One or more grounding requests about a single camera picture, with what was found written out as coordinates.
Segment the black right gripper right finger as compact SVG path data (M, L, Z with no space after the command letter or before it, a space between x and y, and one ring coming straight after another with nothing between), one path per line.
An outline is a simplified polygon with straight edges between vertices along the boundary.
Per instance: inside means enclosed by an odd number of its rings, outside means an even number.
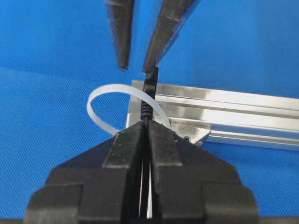
M234 166L155 121L148 129L153 219L258 219Z

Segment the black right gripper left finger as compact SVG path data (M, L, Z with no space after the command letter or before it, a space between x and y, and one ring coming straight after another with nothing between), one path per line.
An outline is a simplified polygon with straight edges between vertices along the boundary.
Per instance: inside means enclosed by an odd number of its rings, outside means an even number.
M139 216L144 125L138 122L51 170L27 221L128 221Z

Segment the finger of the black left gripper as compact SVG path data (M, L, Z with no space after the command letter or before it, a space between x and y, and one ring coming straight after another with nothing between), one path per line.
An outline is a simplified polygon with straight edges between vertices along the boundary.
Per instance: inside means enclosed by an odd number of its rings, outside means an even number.
M151 36L142 71L151 72L179 36L179 32L193 13L199 0L164 0Z
M121 70L128 68L134 4L133 0L107 0L105 2L116 62Z

